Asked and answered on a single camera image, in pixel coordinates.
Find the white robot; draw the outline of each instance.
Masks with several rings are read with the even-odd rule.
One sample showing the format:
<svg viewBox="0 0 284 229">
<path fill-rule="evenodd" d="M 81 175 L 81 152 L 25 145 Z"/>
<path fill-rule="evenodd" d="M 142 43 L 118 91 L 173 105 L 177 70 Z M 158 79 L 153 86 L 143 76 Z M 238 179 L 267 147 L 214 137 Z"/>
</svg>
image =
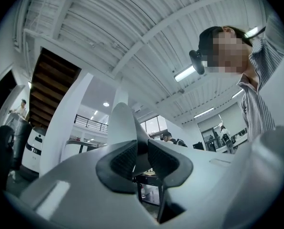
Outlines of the white robot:
<svg viewBox="0 0 284 229">
<path fill-rule="evenodd" d="M 28 180 L 34 180 L 39 176 L 41 146 L 44 142 L 47 130 L 41 127 L 34 127 L 26 143 L 20 174 Z"/>
</svg>

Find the black mesh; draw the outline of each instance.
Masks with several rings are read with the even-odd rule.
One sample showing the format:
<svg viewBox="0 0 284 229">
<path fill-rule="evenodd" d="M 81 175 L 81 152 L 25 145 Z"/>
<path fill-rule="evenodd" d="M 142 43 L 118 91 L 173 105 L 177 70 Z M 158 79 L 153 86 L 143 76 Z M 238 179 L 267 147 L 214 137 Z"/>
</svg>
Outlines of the black mesh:
<svg viewBox="0 0 284 229">
<path fill-rule="evenodd" d="M 148 146 L 148 161 L 161 181 L 179 166 L 179 161 L 175 157 L 154 145 Z"/>
<path fill-rule="evenodd" d="M 119 176 L 132 180 L 132 170 L 136 164 L 137 146 L 134 145 L 117 155 L 110 163 L 111 169 Z"/>
</svg>

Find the black chair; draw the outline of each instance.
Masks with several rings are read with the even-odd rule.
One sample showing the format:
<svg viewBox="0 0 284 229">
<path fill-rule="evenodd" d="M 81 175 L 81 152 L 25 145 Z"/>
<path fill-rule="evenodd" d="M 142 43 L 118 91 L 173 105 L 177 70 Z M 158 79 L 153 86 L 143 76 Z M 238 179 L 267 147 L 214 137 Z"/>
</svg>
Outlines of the black chair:
<svg viewBox="0 0 284 229">
<path fill-rule="evenodd" d="M 9 126 L 0 127 L 0 190 L 5 190 L 13 160 L 14 131 Z"/>
</svg>

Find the striped shirt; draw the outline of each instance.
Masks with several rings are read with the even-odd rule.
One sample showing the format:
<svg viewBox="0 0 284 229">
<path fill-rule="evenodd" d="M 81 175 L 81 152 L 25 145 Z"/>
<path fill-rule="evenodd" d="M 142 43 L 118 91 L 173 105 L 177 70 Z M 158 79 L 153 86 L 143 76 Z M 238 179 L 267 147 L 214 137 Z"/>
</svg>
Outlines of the striped shirt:
<svg viewBox="0 0 284 229">
<path fill-rule="evenodd" d="M 258 135 L 274 129 L 274 120 L 259 91 L 274 73 L 283 56 L 284 26 L 278 16 L 272 14 L 268 18 L 264 38 L 253 40 L 252 53 L 249 55 L 249 60 L 259 77 L 257 89 L 250 84 L 245 74 L 242 74 L 237 84 L 245 92 L 242 110 L 248 130 L 248 141 L 253 141 Z"/>
</svg>

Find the wooden stair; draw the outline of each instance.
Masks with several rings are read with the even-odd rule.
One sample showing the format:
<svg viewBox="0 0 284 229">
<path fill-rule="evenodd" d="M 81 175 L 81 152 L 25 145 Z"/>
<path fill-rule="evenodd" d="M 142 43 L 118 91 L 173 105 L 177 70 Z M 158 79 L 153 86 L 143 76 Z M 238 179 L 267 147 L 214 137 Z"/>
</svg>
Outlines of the wooden stair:
<svg viewBox="0 0 284 229">
<path fill-rule="evenodd" d="M 42 49 L 31 83 L 28 116 L 32 126 L 48 128 L 60 101 L 80 71 L 79 67 Z"/>
</svg>

